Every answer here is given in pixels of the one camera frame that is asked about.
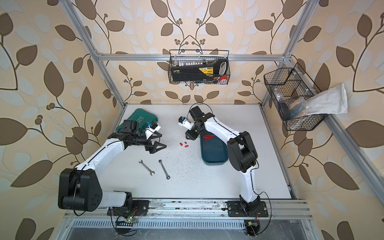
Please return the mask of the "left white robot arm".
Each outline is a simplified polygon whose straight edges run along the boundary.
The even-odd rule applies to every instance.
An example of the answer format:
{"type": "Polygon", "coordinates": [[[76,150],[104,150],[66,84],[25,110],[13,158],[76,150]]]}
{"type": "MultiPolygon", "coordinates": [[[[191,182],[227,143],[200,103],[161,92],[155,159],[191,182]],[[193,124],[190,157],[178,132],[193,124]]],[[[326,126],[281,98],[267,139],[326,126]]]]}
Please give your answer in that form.
{"type": "Polygon", "coordinates": [[[127,147],[143,146],[150,154],[167,146],[156,141],[162,134],[157,122],[146,123],[140,128],[138,121],[125,120],[121,128],[109,135],[106,142],[85,162],[60,174],[58,207],[63,210],[93,212],[112,208],[122,213],[134,208],[130,192],[104,191],[99,182],[107,166],[127,147]]]}

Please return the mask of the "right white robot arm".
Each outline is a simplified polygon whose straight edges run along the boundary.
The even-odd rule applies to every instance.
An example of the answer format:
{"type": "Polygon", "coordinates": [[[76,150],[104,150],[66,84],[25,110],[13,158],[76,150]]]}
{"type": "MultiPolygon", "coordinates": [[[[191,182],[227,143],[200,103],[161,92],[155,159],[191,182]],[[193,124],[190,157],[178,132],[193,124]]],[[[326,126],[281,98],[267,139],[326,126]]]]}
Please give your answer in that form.
{"type": "Polygon", "coordinates": [[[253,171],[259,168],[258,154],[251,135],[239,132],[221,123],[213,112],[203,113],[198,106],[192,105],[188,117],[179,117],[179,125],[187,129],[186,138],[195,140],[203,131],[210,132],[227,145],[228,157],[232,167],[240,172],[240,203],[233,211],[245,217],[269,217],[267,204],[261,201],[255,190],[253,171]]]}

